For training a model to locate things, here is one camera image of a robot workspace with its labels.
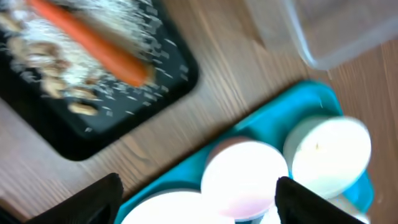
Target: black tray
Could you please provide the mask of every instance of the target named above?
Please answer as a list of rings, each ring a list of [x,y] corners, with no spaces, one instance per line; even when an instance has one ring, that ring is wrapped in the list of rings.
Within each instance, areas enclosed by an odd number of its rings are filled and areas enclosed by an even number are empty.
[[[81,161],[99,152],[162,109],[186,95],[198,81],[198,65],[159,0],[146,7],[162,21],[155,38],[161,49],[151,56],[156,85],[114,93],[115,100],[98,93],[97,116],[73,114],[67,104],[73,99],[46,97],[39,83],[28,83],[10,68],[12,58],[0,54],[0,97],[24,118],[63,157]]]

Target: carrot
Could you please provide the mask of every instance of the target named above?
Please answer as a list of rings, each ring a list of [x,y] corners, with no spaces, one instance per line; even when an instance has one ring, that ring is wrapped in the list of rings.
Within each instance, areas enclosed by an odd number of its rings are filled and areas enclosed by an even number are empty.
[[[27,0],[44,18],[81,44],[105,69],[132,86],[146,82],[147,69],[143,62],[129,52],[103,39],[69,12],[47,0]]]

